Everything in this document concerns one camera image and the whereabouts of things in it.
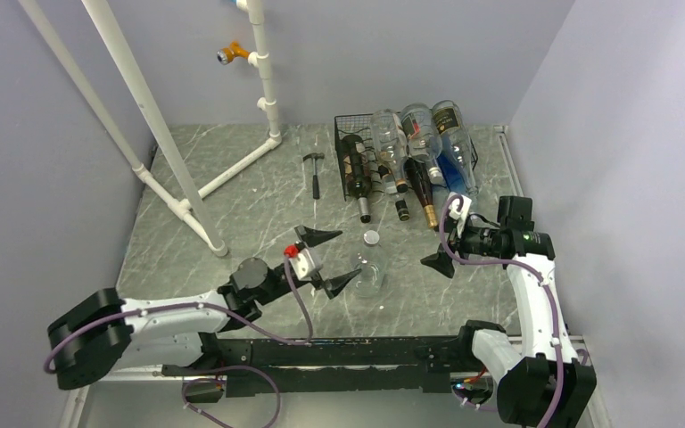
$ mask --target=clear glass bottle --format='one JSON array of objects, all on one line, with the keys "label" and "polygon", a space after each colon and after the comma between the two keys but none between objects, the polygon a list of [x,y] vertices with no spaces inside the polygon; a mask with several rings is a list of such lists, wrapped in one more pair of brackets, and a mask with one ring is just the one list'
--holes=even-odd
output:
[{"label": "clear glass bottle", "polygon": [[392,172],[385,165],[380,165],[379,177],[382,178],[384,192],[389,194],[392,200],[395,201],[395,210],[398,212],[398,218],[400,221],[408,221],[411,218],[409,206],[406,204],[405,199],[403,199],[403,193],[398,192]]},{"label": "clear glass bottle", "polygon": [[348,287],[360,297],[377,295],[384,281],[385,261],[379,245],[379,234],[376,230],[366,231],[360,248],[351,255],[351,267],[361,269],[361,273],[353,278]]},{"label": "clear glass bottle", "polygon": [[426,170],[429,171],[429,182],[433,185],[445,187],[445,177],[442,176],[442,169],[440,169],[440,163],[438,163],[437,159],[429,160],[426,163]]},{"label": "clear glass bottle", "polygon": [[464,126],[460,109],[451,100],[440,101],[432,108],[432,115],[437,132],[442,138],[442,153],[460,171],[466,185],[466,194],[474,206],[479,194],[479,184],[471,165],[473,143]]},{"label": "clear glass bottle", "polygon": [[400,123],[408,139],[408,155],[416,161],[437,159],[442,141],[432,121],[432,110],[423,103],[413,103],[400,112]]},{"label": "clear glass bottle", "polygon": [[406,183],[403,163],[408,158],[408,141],[398,113],[390,109],[380,110],[371,115],[370,127],[376,159],[390,170],[398,192],[407,192],[409,185]]}]

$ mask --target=white wall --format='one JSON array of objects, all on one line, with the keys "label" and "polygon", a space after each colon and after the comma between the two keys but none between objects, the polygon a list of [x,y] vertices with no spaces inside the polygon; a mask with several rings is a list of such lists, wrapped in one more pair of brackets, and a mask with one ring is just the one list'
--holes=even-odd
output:
[{"label": "white wall", "polygon": [[[467,119],[507,123],[574,0],[265,0],[282,120],[452,98]],[[258,73],[219,65],[251,25],[229,0],[110,0],[170,124],[262,123]]]},{"label": "white wall", "polygon": [[577,0],[511,133],[615,426],[685,426],[685,2]]},{"label": "white wall", "polygon": [[[80,1],[40,2],[144,157],[152,139]],[[0,428],[53,427],[48,325],[114,286],[141,186],[16,1],[0,1]]]}]

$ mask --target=gray marble floor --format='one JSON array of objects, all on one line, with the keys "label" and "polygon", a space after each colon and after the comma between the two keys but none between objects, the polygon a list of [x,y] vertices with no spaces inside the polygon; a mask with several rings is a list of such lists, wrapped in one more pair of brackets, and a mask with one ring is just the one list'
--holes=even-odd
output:
[{"label": "gray marble floor", "polygon": [[[230,249],[224,259],[211,253],[146,189],[120,273],[120,294],[138,299],[183,297],[222,285],[248,257],[275,266],[299,224],[343,230],[341,237],[318,247],[325,265],[322,275],[340,275],[350,270],[350,254],[363,233],[375,229],[390,256],[378,296],[362,299],[346,291],[328,300],[310,287],[301,289],[317,337],[455,334],[468,319],[498,322],[509,333],[519,334],[516,301],[500,267],[457,267],[449,280],[418,263],[434,252],[438,240],[412,193],[407,197],[410,221],[400,222],[393,202],[375,194],[372,222],[360,223],[355,202],[343,201],[333,132],[327,124],[287,127],[279,147],[205,198]],[[261,125],[185,126],[173,128],[172,133],[198,186],[242,159],[267,136]],[[494,219],[499,196],[512,192],[509,172],[492,127],[474,127],[471,135],[479,154],[476,175],[481,183],[476,208]],[[319,173],[322,196],[315,204],[311,164],[303,164],[301,156],[322,151],[326,154]],[[152,173],[175,197],[183,197],[160,152]],[[292,295],[267,305],[263,312],[258,325],[287,337],[305,336],[306,325]],[[258,335],[243,329],[226,337]]]}]

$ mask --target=glass bottle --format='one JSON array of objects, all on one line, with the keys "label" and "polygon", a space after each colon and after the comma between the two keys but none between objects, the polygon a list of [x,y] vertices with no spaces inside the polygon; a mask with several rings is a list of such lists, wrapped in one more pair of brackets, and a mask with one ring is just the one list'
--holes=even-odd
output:
[{"label": "glass bottle", "polygon": [[386,257],[379,244],[379,234],[375,230],[364,233],[363,243],[351,255],[351,267],[361,269],[349,288],[352,287],[360,297],[373,297],[382,289]]},{"label": "glass bottle", "polygon": [[468,196],[466,184],[464,183],[463,176],[459,171],[460,169],[456,168],[456,166],[453,165],[453,162],[451,162],[450,159],[445,156],[445,152],[443,152],[440,157],[437,158],[437,162],[440,164],[440,169],[442,169],[442,175],[445,177],[445,185],[448,187],[448,190]]},{"label": "glass bottle", "polygon": [[379,166],[379,177],[382,178],[384,192],[389,194],[395,201],[395,209],[398,211],[398,218],[400,221],[408,221],[411,218],[409,206],[403,199],[403,193],[398,192],[397,186],[395,185],[395,177],[392,176],[392,173],[385,165]]},{"label": "glass bottle", "polygon": [[413,159],[406,161],[406,177],[411,182],[411,187],[414,193],[424,208],[424,216],[426,217],[426,224],[430,229],[437,230],[437,214],[434,212],[434,202],[432,196],[432,184],[429,182],[426,165],[421,162],[416,162]]},{"label": "glass bottle", "polygon": [[427,162],[442,152],[442,141],[426,104],[413,103],[400,112],[400,123],[408,140],[408,156]]},{"label": "glass bottle", "polygon": [[409,185],[406,183],[403,163],[408,157],[408,141],[398,114],[390,109],[380,110],[371,115],[370,127],[376,159],[390,170],[398,192],[407,192]]},{"label": "glass bottle", "polygon": [[439,159],[440,157],[426,162],[426,170],[429,172],[430,183],[445,187],[445,177],[442,174],[442,169],[440,168],[440,163],[438,162]]},{"label": "glass bottle", "polygon": [[368,223],[371,221],[371,214],[368,211],[371,173],[368,169],[364,140],[360,136],[350,134],[342,139],[342,147],[345,150],[345,157],[342,158],[342,163],[345,164],[345,188],[358,202],[361,223]]},{"label": "glass bottle", "polygon": [[445,100],[434,105],[432,114],[437,132],[442,138],[442,152],[460,171],[466,185],[466,194],[471,198],[473,206],[479,194],[479,185],[471,165],[471,149],[474,144],[464,126],[460,109],[451,100]]}]

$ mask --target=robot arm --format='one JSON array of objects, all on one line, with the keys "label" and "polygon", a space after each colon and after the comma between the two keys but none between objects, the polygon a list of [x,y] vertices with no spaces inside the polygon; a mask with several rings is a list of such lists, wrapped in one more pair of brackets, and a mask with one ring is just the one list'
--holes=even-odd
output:
[{"label": "robot arm", "polygon": [[[295,232],[299,242],[285,252],[293,266],[293,284],[312,284],[334,298],[359,271],[323,279],[313,247],[342,232],[304,226]],[[245,260],[227,284],[190,297],[122,299],[115,289],[103,289],[48,327],[59,388],[80,388],[127,367],[208,365],[220,358],[215,333],[245,326],[235,315],[255,321],[261,317],[258,304],[267,305],[291,291],[285,266],[272,269],[261,259]]]},{"label": "robot arm", "polygon": [[[575,426],[597,380],[592,367],[579,364],[576,350],[565,332],[555,286],[555,252],[549,235],[533,230],[532,200],[501,197],[499,228],[489,228],[467,224],[471,201],[465,196],[460,198],[462,202],[455,200],[450,205],[445,220],[447,244],[463,259],[471,254],[500,259],[513,285],[521,322],[520,353],[500,325],[466,323],[471,343],[468,354],[479,359],[497,383],[495,395],[500,418],[509,424],[536,426],[553,401],[556,384],[562,382],[563,389],[549,426]],[[442,246],[436,254],[421,261],[445,276],[453,276],[453,258]],[[557,345],[563,378],[556,376]]]}]

